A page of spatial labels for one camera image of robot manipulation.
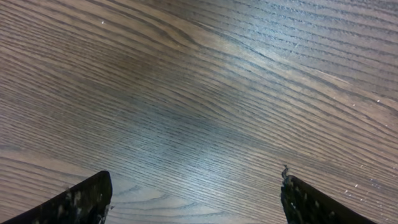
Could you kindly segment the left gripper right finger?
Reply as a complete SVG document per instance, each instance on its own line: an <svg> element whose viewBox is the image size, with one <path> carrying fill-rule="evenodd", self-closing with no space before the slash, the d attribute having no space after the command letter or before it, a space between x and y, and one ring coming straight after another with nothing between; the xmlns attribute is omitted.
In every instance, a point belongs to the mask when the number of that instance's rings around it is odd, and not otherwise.
<svg viewBox="0 0 398 224"><path fill-rule="evenodd" d="M288 171L282 171L280 189L288 224L376 224Z"/></svg>

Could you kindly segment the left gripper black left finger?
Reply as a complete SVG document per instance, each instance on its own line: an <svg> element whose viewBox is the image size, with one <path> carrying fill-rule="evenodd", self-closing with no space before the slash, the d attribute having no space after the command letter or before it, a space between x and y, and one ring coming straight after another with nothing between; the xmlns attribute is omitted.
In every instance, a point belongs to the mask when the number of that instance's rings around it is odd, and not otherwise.
<svg viewBox="0 0 398 224"><path fill-rule="evenodd" d="M112 195L110 173L102 170L2 224L104 224Z"/></svg>

